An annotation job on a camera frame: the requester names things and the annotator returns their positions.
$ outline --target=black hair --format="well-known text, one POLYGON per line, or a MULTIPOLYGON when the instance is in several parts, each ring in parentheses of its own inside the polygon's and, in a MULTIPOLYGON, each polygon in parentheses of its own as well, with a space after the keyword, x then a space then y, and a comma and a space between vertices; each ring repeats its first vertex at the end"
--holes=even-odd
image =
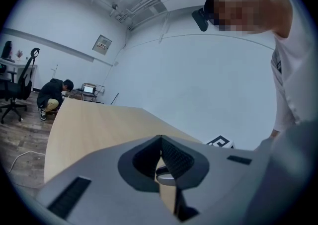
POLYGON ((204 4, 204 13, 211 24, 218 26, 220 31, 225 31, 226 26, 223 21, 219 19, 219 15, 214 13, 214 0, 206 0, 204 4))
POLYGON ((70 81, 69 79, 65 80, 65 81, 63 82, 63 85, 67 85, 67 86, 68 86, 68 90, 69 90, 69 91, 72 91, 72 90, 73 90, 73 88, 74 88, 74 84, 73 84, 73 82, 72 82, 72 81, 70 81))

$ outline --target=sneaker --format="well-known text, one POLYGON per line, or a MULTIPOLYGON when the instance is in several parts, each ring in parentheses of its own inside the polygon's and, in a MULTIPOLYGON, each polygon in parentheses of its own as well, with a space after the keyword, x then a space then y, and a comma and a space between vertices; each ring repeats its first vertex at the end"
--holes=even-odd
POLYGON ((46 120, 46 112, 43 109, 40 110, 40 118, 43 121, 46 120))

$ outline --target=floor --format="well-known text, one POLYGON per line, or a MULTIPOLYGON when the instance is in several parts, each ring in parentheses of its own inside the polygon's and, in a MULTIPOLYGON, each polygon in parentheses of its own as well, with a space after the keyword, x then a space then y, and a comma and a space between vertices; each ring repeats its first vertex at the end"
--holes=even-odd
MULTIPOLYGON (((5 171, 9 171, 14 159, 24 152, 32 150, 45 154, 54 116, 48 115, 47 120, 42 121, 36 98, 37 93, 32 92, 26 101, 17 101, 27 105, 27 111, 18 109, 22 122, 18 121, 14 112, 9 112, 4 124, 0 124, 0 161, 5 171)), ((6 104, 5 100, 0 100, 0 105, 6 104)), ((14 186, 34 197, 44 184, 44 160, 45 156, 35 153, 21 156, 8 174, 14 186)))

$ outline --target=white cable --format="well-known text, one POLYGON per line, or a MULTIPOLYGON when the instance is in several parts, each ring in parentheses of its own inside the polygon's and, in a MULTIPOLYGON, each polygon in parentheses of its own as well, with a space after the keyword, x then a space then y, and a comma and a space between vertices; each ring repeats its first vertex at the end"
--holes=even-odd
POLYGON ((25 154, 27 154, 28 152, 33 152, 33 153, 37 153, 37 154, 41 154, 41 155, 44 155, 44 156, 45 156, 44 153, 35 152, 35 151, 27 151, 27 152, 25 152, 25 153, 23 153, 23 154, 20 154, 17 158, 15 158, 14 162, 13 162, 12 165, 11 165, 10 170, 9 170, 8 172, 6 172, 6 173, 9 174, 9 173, 12 171, 13 165, 15 164, 16 160, 17 160, 20 156, 25 155, 25 154))

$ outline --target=black rectangular strip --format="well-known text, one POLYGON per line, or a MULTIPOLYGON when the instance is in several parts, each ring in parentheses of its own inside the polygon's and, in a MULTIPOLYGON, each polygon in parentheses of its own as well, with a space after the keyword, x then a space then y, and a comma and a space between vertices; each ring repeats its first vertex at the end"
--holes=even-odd
POLYGON ((85 192, 91 180, 77 177, 48 207, 55 215, 65 219, 85 192))
POLYGON ((238 162, 238 163, 242 163, 245 165, 250 165, 250 163, 252 162, 251 159, 243 158, 243 157, 239 157, 239 156, 234 156, 234 155, 230 155, 227 159, 229 159, 231 161, 238 162))

